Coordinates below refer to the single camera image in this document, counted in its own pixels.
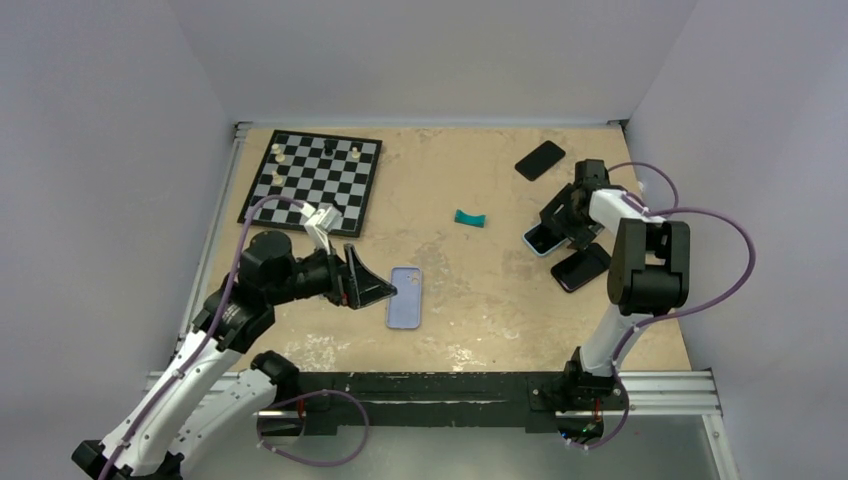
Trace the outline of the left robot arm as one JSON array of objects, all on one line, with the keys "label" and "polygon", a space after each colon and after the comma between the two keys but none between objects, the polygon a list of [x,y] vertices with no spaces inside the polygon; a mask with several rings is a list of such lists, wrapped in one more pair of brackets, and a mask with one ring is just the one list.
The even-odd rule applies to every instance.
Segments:
[{"label": "left robot arm", "polygon": [[205,399],[274,324],[276,306],[320,296],[357,310],[396,293],[352,245],[343,258],[333,249],[297,258],[285,233],[255,235],[142,402],[103,439],[82,441],[72,461],[92,479],[183,478],[241,420],[266,406],[284,409],[306,399],[298,368],[273,351],[255,356],[224,392]]}]

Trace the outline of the black phone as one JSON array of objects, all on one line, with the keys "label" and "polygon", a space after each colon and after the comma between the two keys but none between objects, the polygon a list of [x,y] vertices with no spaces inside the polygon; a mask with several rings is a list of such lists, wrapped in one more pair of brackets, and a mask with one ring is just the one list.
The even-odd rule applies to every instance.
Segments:
[{"label": "black phone", "polygon": [[535,181],[559,161],[564,159],[566,151],[551,140],[546,140],[519,160],[514,169],[528,181]]}]

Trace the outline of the lilac phone case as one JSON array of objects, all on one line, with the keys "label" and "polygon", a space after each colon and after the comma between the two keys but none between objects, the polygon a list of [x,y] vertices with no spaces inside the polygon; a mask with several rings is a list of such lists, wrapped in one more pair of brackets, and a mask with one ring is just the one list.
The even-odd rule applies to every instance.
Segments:
[{"label": "lilac phone case", "polygon": [[414,266],[391,270],[390,283],[396,294],[387,304],[386,326],[395,330],[415,330],[421,324],[422,272]]}]

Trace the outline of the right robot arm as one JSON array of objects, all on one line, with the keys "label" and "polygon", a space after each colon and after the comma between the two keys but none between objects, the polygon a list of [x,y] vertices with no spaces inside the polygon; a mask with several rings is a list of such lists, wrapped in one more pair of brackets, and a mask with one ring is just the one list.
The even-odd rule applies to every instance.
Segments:
[{"label": "right robot arm", "polygon": [[607,271],[610,306],[590,339],[567,363],[560,391],[576,407],[612,395],[618,368],[648,321],[688,298],[690,228],[668,220],[610,181],[599,159],[580,161],[574,179],[540,213],[541,227],[585,251],[607,230],[615,237]]}]

